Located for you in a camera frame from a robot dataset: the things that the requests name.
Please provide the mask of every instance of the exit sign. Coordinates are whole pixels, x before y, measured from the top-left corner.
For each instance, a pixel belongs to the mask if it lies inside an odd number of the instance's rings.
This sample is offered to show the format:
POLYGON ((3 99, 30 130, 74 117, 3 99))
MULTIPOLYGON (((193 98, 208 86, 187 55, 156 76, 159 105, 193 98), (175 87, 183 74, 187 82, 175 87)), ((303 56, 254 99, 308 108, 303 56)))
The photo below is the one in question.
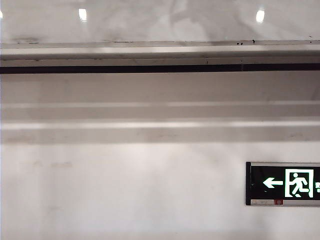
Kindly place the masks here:
POLYGON ((246 205, 320 206, 320 163, 247 162, 246 205))

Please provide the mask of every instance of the white arrow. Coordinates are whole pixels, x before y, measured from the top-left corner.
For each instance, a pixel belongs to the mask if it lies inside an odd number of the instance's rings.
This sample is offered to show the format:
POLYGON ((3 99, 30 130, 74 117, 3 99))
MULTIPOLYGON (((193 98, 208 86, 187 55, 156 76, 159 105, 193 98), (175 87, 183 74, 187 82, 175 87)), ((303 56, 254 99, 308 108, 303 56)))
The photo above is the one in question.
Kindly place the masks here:
POLYGON ((263 184, 266 185, 269 189, 274 189, 274 185, 283 185, 284 182, 283 181, 273 181, 273 179, 275 179, 274 177, 269 177, 267 178, 263 184))

